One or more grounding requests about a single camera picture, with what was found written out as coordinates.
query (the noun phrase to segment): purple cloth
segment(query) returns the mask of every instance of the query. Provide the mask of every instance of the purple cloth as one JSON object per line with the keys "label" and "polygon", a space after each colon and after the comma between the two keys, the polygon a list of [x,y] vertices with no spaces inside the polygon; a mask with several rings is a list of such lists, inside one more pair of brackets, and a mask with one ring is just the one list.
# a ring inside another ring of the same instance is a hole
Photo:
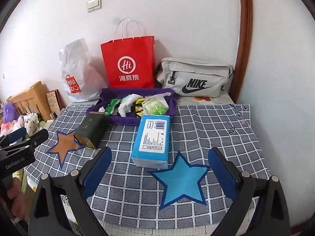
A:
{"label": "purple cloth", "polygon": [[19,118],[19,113],[12,103],[5,103],[3,107],[3,122],[8,123]]}
{"label": "purple cloth", "polygon": [[[177,99],[179,95],[176,94],[172,89],[121,89],[121,88],[107,88],[102,89],[102,93],[100,94],[100,100],[92,107],[90,107],[86,113],[89,112],[97,112],[101,107],[105,109],[108,106],[108,103],[113,98],[124,98],[130,94],[138,94],[143,97],[153,96],[156,94],[161,94],[165,92],[170,92],[170,96],[165,96],[165,101],[169,105],[169,109],[165,115],[174,116],[176,114],[176,106],[177,106]],[[108,116],[111,120],[112,124],[118,125],[131,125],[131,126],[138,126],[140,124],[141,118],[136,117],[136,113],[134,109],[131,109],[131,112],[126,114],[127,117],[121,117],[120,115],[117,116]]]}

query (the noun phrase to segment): purple storage box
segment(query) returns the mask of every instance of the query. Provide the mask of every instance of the purple storage box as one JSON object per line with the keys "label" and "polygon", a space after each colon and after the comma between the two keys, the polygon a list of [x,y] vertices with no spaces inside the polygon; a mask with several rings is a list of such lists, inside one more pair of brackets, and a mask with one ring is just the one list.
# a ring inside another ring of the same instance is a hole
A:
{"label": "purple storage box", "polygon": [[[105,109],[108,106],[108,103],[113,98],[124,98],[130,94],[138,94],[143,97],[147,96],[153,96],[156,94],[161,94],[165,92],[170,92],[170,96],[165,96],[165,100],[169,105],[169,109],[165,115],[168,116],[174,116],[176,114],[176,106],[177,106],[177,99],[179,98],[179,95],[176,94],[172,89],[102,89],[102,92],[100,94],[100,100],[92,107],[90,107],[86,113],[89,112],[97,112],[101,107],[104,107]],[[141,118],[136,117],[136,113],[133,109],[131,109],[131,112],[126,114],[127,117],[121,117],[118,116],[108,116],[108,118],[111,120],[112,124],[118,124],[118,125],[130,125],[130,126],[138,126],[140,124]]]}

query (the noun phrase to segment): white plastic wrapper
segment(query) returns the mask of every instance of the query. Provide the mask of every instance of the white plastic wrapper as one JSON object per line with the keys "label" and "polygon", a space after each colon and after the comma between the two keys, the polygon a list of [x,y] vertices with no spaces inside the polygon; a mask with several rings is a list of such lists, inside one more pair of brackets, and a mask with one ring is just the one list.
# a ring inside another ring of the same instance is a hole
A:
{"label": "white plastic wrapper", "polygon": [[84,102],[100,98],[107,88],[103,78],[91,64],[85,39],[79,39],[59,50],[62,82],[71,102]]}

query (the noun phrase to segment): light switch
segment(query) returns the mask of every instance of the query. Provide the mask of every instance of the light switch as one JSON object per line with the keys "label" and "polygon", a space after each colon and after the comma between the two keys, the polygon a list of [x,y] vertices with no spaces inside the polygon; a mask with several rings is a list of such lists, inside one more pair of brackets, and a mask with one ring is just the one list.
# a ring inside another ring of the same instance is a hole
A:
{"label": "light switch", "polygon": [[87,0],[86,6],[88,9],[88,12],[98,10],[101,8],[101,0]]}

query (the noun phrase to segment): human hand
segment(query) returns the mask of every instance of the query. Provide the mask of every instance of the human hand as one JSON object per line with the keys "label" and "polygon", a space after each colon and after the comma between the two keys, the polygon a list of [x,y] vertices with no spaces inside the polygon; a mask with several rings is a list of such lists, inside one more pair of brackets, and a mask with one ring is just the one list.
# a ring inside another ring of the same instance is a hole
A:
{"label": "human hand", "polygon": [[12,187],[7,191],[9,199],[13,200],[11,212],[19,218],[25,218],[26,204],[24,199],[24,193],[21,191],[21,182],[17,177],[12,180]]}

